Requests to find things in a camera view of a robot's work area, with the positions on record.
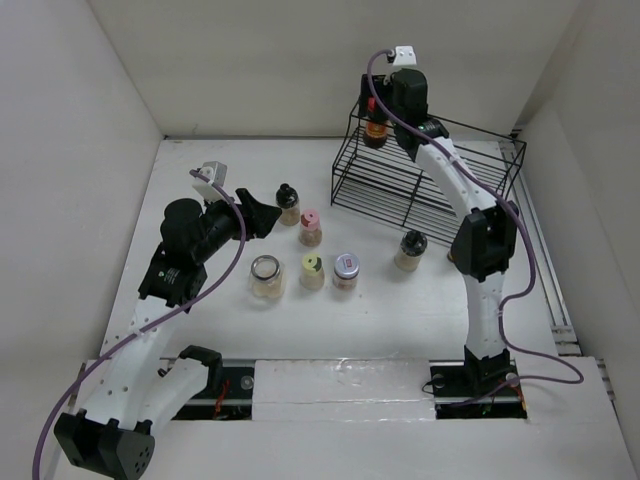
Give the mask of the red cap sauce bottle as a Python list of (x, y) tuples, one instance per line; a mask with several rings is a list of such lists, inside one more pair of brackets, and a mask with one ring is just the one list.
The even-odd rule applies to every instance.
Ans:
[(381, 149), (388, 139), (388, 119), (374, 97), (367, 101), (364, 144), (371, 149)]

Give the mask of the black cap seasoning jar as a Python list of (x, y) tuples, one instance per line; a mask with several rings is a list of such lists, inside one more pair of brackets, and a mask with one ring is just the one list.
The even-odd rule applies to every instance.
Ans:
[(407, 272), (415, 271), (428, 246), (427, 236), (417, 230), (409, 230), (402, 237), (394, 257), (395, 265)]

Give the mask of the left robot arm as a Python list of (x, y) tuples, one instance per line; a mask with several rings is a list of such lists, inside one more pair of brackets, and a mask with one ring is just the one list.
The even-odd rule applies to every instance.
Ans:
[(265, 238), (280, 208), (258, 202), (245, 189), (237, 202), (171, 202), (161, 242), (138, 289), (128, 342), (112, 347), (99, 384), (77, 413), (63, 413), (54, 435), (69, 462), (112, 479), (138, 479), (148, 468), (156, 438), (194, 396), (222, 389), (220, 353), (184, 348), (165, 374), (161, 356), (184, 323), (207, 279), (206, 261), (229, 240)]

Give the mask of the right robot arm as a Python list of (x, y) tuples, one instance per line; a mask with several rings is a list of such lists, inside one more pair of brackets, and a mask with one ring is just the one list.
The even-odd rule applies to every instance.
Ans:
[(366, 73), (361, 113), (392, 124), (397, 144), (439, 187), (460, 227), (449, 254), (467, 294), (468, 333), (459, 365), (431, 368), (430, 386), (444, 397), (480, 397), (516, 375), (503, 325), (503, 284), (521, 225), (517, 208), (466, 166), (448, 131), (428, 113), (428, 83), (416, 70)]

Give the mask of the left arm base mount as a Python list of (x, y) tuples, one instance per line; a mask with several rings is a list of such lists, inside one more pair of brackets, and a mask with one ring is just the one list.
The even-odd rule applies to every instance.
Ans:
[(201, 392), (173, 417), (177, 421), (244, 421), (252, 418), (255, 364), (237, 363), (223, 367), (219, 389)]

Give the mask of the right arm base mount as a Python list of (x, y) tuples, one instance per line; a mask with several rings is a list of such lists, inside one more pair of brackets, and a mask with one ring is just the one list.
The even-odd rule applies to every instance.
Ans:
[(462, 364), (436, 363), (421, 390), (435, 401), (437, 420), (527, 419), (519, 385), (507, 380), (517, 374), (514, 365), (492, 378), (475, 381)]

